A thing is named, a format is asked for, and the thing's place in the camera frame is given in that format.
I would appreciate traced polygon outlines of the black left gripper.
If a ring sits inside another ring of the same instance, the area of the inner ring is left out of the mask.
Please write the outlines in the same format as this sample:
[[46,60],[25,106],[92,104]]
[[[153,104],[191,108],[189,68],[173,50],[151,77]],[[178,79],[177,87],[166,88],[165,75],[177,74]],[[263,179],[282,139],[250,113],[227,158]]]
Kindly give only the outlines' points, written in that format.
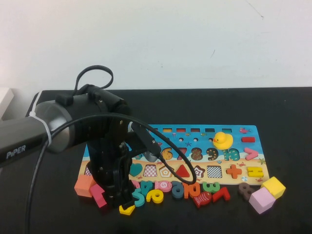
[[132,193],[136,188],[129,181],[132,160],[125,143],[130,120],[95,118],[93,121],[95,133],[87,141],[92,176],[107,192],[107,203],[111,207],[133,206]]

